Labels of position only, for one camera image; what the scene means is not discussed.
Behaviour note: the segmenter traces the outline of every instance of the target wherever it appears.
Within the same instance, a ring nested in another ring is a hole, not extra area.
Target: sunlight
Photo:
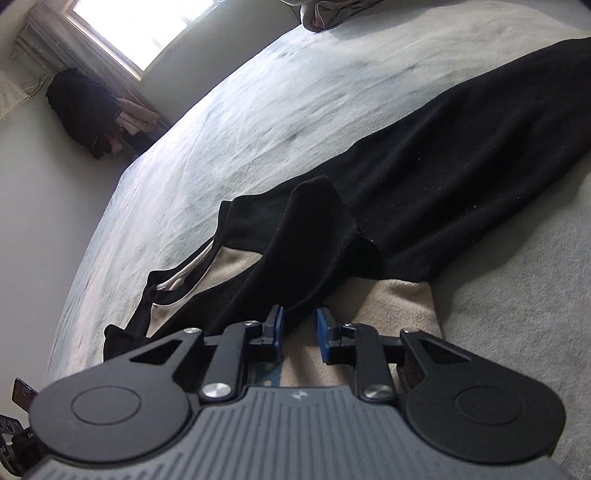
[[[140,69],[150,63],[214,0],[80,0],[74,7]]]

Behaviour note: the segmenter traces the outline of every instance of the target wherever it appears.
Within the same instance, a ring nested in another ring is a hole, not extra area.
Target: ribbed rubber pad
[[[396,409],[348,387],[251,387],[205,408],[161,455],[113,469],[44,461],[34,480],[567,480],[547,458],[512,467],[470,465],[420,440]]]

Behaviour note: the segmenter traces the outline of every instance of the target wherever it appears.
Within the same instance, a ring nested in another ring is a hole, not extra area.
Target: black blanket
[[[151,339],[189,326],[219,333],[277,303],[289,331],[348,277],[431,280],[591,149],[590,74],[591,39],[560,42],[266,193],[223,202],[211,241],[150,273],[126,329],[107,328],[105,359],[149,341],[154,305],[182,300]],[[199,291],[228,252],[256,258]]]

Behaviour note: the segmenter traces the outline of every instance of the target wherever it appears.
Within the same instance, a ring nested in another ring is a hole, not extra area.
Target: window
[[[64,13],[138,76],[214,5],[215,0],[74,0]]]

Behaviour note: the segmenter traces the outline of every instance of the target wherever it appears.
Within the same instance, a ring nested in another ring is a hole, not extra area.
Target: silver rivet
[[[207,398],[223,398],[232,393],[232,387],[227,383],[208,383],[202,387],[201,393]]]
[[[372,400],[387,400],[394,394],[394,390],[391,387],[378,383],[375,385],[370,385],[365,388],[363,391],[363,395],[367,398],[371,398]]]

